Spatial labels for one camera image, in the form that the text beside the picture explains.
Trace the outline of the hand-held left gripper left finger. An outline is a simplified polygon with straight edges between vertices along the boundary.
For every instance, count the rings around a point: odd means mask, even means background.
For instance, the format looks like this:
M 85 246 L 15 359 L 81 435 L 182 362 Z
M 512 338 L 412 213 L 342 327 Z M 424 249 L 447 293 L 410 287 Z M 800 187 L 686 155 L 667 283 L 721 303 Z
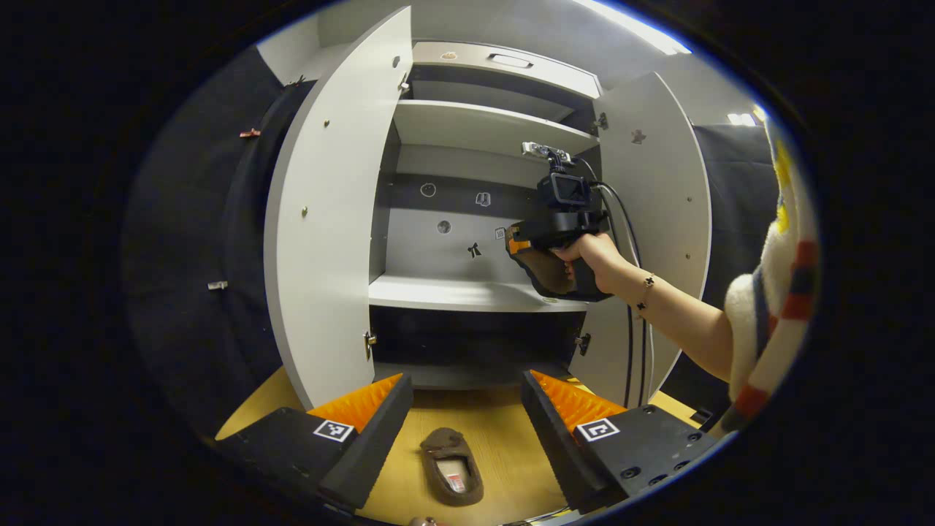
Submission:
M 220 452 L 292 500 L 364 507 L 413 400 L 398 373 L 308 412 L 280 407 L 219 442 Z

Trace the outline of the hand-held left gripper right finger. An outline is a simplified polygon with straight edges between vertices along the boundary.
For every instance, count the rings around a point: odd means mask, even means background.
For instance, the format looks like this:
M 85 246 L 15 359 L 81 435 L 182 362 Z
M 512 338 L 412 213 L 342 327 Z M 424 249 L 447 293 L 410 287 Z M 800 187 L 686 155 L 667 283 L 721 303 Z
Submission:
M 565 502 L 582 515 L 650 492 L 717 443 L 655 404 L 626 409 L 537 370 L 523 373 L 521 400 Z

